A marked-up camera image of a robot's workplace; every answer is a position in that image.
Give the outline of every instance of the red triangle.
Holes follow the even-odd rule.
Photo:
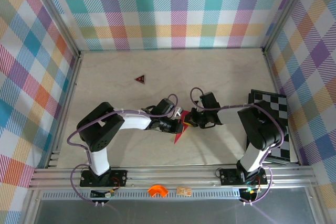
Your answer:
[[[135,78],[136,81],[145,84],[145,75],[143,74],[142,76]]]
[[[177,134],[176,134],[174,144],[176,144],[176,143],[178,142],[178,140],[179,140],[180,137],[182,136],[183,132],[188,128],[188,125],[184,123],[184,118],[185,118],[185,116],[186,116],[189,112],[190,112],[190,111],[185,111],[185,110],[182,112],[181,120],[182,120],[182,123],[183,123],[183,131],[182,131],[182,133],[177,133]]]

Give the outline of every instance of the colorful plaid fabric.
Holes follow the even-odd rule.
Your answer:
[[[54,0],[83,50],[260,47],[275,0]]]
[[[269,36],[273,32],[274,27],[275,27],[276,23],[278,22],[281,14],[282,14],[282,11],[284,10],[284,7],[286,6],[287,2],[288,2],[288,0],[282,0],[281,1],[281,4],[279,5],[279,8],[278,8],[273,20],[272,20],[272,23],[270,24],[270,26],[267,29],[266,36],[264,37],[264,41],[262,42],[261,47],[264,47],[266,45],[266,43],[269,39]]]
[[[270,60],[300,154],[336,223],[336,0],[299,0]]]
[[[0,0],[0,223],[17,223],[74,57],[40,0]]]

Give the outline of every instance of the aluminum frame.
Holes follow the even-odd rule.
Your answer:
[[[80,55],[79,47],[77,46],[77,43],[73,39],[69,29],[65,25],[60,13],[58,12],[56,6],[54,5],[54,2],[52,0],[42,0],[42,2],[46,10],[48,11],[49,15],[51,16],[52,20],[57,25],[57,28],[62,34],[71,52],[77,57],[79,57]]]
[[[276,23],[274,29],[272,30],[269,38],[265,44],[265,51],[269,51],[273,44],[275,43],[276,39],[278,38],[283,26],[285,25],[288,17],[291,15],[292,11],[294,10],[297,2],[299,0],[288,0],[283,11],[280,15],[278,22]]]
[[[65,102],[60,111],[60,119],[57,124],[56,130],[53,134],[51,145],[47,152],[47,158],[44,163],[44,168],[56,167],[58,156],[61,150],[62,140],[64,137],[64,129],[68,120],[68,111],[71,106],[72,97],[75,92],[79,71],[82,65],[83,56],[81,55],[75,60],[72,77],[69,82],[69,88],[66,92]]]
[[[270,165],[274,181],[272,188],[295,188],[316,186],[312,167],[299,165]],[[128,171],[125,188],[148,189],[160,184],[167,189],[186,186],[193,189],[210,188],[247,188],[248,185],[221,186],[221,181],[215,175],[217,168],[235,169],[236,165],[181,165],[181,166],[144,166],[119,167],[116,170]],[[72,169],[36,169],[30,183],[31,190],[72,189],[70,173]],[[74,172],[74,185],[79,187],[81,179],[80,168]],[[87,187],[83,189],[106,189],[106,187]]]

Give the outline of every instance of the checkerboard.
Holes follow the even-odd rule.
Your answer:
[[[251,93],[248,96],[248,103],[255,103],[260,100],[264,100],[269,103],[270,107],[277,112],[279,118],[283,120],[288,131],[286,96],[282,94],[251,90]],[[290,162],[289,135],[285,136],[284,143],[280,147],[273,149],[265,160],[282,164]]]

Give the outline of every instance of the wooden floor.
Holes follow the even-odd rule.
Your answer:
[[[136,82],[145,74],[145,85]],[[251,89],[274,92],[260,49],[111,51],[84,55],[65,130],[101,102],[115,108],[140,109],[156,105],[175,93],[179,106],[192,108],[190,89],[212,91],[221,105],[247,103]],[[157,131],[122,130],[108,146],[112,166],[233,164],[245,152],[240,124],[212,129],[188,128],[177,144],[175,135]],[[74,142],[82,143],[79,136]],[[74,167],[87,157],[78,147],[61,147],[58,167]]]

